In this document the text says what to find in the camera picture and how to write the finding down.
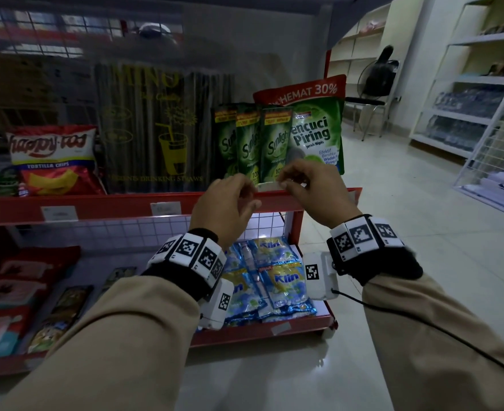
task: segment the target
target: stacked bottled water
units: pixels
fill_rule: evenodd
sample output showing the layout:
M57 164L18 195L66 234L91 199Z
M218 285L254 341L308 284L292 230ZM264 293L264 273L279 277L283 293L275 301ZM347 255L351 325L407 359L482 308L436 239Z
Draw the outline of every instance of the stacked bottled water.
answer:
M427 124L426 136L449 146L473 151L486 126L458 119L433 116Z
M504 86L486 85L462 92L441 92L434 103L438 110L491 118L503 100Z

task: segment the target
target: black cable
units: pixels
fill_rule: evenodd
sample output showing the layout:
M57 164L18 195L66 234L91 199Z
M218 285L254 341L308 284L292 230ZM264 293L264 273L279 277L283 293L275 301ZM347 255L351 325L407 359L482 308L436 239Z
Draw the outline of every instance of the black cable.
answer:
M340 291L336 291L336 290L332 290L332 293L334 294L339 294L339 295L342 295L344 297L347 297L348 299L351 299L353 301L356 301L357 303L360 303L362 304L364 307L367 307L369 309L372 309L372 310L377 310L377 311L381 311L381 312L384 312L384 313L392 313L394 315L398 315L398 316L402 316L402 317L407 317L409 319L412 319L412 320L415 320L417 322L420 322L420 323L423 323L424 325L427 325L427 326L430 326L430 327L433 327L433 329L436 329L438 331L441 331L442 333L448 335L449 337L457 340L458 342L462 343L463 345L473 349L475 352L477 352L479 355L481 355L482 357L490 360L491 362L495 363L496 365L499 365L500 367L502 367L504 369L504 363L502 363L501 361L495 359L492 355L484 352L483 350L481 350L480 348L470 344L468 341L466 340L463 340L462 338L460 338L459 336L456 336L455 334L443 329L442 327L439 327L437 325L434 325L433 323L429 323L427 322L426 320L422 319L421 317L419 316L416 316L416 315L413 315L412 313L409 313L407 311L401 311L401 310L394 310L394 309L388 309L386 307L379 307L379 306L374 306L372 304L368 304L368 303L365 303L364 301L361 301L361 300L358 300L350 295L347 295L345 293L342 293Z

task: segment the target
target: yellow drink cup illustration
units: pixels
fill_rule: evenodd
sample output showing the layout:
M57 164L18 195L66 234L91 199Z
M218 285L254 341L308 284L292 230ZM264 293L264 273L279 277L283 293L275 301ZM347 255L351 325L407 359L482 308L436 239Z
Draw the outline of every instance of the yellow drink cup illustration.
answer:
M178 132L161 134L160 148L163 150L164 165L171 176L185 174L187 162L187 136Z

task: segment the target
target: white wall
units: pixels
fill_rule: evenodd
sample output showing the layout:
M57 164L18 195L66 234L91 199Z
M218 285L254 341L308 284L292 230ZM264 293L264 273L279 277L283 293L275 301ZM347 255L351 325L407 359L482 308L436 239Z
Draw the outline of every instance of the white wall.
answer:
M465 0L425 0L391 109L390 122L411 130L425 102Z

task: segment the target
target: beige sleeve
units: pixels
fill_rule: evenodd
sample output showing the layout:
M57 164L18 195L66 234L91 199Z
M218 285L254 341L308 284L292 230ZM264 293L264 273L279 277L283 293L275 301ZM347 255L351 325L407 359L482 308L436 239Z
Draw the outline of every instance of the beige sleeve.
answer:
M123 278L0 410L172 410L198 321L198 304L174 284Z
M363 301L407 311L450 331L504 363L504 342L448 297L432 278L380 275ZM365 308L396 411L504 411L504 370L446 334L409 318Z

